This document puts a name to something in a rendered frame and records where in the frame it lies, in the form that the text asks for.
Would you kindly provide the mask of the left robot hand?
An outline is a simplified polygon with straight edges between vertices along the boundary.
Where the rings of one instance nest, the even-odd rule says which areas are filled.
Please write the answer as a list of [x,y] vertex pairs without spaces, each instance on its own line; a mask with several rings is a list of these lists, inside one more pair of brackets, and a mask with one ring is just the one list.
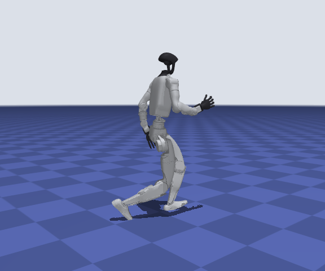
[[[148,126],[149,127],[149,126]],[[150,128],[150,127],[149,127]],[[144,131],[144,129],[143,129],[143,131]],[[145,133],[145,131],[144,131],[144,133]],[[147,133],[145,133],[146,134],[146,139],[147,139],[147,141],[148,141],[148,144],[149,144],[149,146],[150,146],[150,148],[155,148],[154,147],[154,145],[153,145],[153,143],[152,143],[152,141],[150,140],[150,137],[149,137],[149,132],[147,132]],[[150,142],[151,142],[151,145],[152,145],[152,147],[151,147],[151,145],[150,145]],[[155,146],[156,146],[156,143],[154,143],[155,144]]]

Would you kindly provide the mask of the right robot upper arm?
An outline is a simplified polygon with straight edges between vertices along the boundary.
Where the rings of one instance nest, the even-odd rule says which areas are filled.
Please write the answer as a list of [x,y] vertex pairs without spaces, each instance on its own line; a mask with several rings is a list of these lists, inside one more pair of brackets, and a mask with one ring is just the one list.
[[176,78],[166,78],[166,87],[169,89],[170,99],[172,102],[172,111],[175,113],[179,113],[182,110],[178,108],[179,102],[179,81]]

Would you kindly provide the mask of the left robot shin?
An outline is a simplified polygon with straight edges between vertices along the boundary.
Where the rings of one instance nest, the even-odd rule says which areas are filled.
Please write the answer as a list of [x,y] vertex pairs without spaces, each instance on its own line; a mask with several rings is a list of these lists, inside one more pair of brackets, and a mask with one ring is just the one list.
[[185,174],[185,170],[186,170],[186,166],[185,166],[183,172],[180,172],[180,173],[174,172],[174,176],[173,176],[172,182],[170,184],[168,205],[174,204],[174,200],[176,199],[179,188],[181,186],[181,183],[182,183],[182,180],[183,180],[183,177]]

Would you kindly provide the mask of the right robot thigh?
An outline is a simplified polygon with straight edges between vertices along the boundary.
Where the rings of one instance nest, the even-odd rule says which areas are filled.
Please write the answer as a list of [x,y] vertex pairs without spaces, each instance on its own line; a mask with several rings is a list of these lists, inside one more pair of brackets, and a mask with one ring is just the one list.
[[174,176],[175,170],[175,154],[172,141],[164,137],[164,135],[158,135],[156,138],[156,149],[158,152],[163,152],[161,154],[161,170],[163,174],[163,179],[155,182],[155,185],[160,182],[165,182],[170,187]]

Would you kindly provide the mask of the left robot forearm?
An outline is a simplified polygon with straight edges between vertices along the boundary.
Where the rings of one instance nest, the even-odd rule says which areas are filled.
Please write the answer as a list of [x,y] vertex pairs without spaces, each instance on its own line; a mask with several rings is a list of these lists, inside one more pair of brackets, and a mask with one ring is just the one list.
[[146,111],[142,111],[139,108],[139,118],[140,118],[140,125],[141,127],[144,129],[145,133],[149,132],[149,127],[148,127],[148,123],[146,122],[147,120],[147,112]]

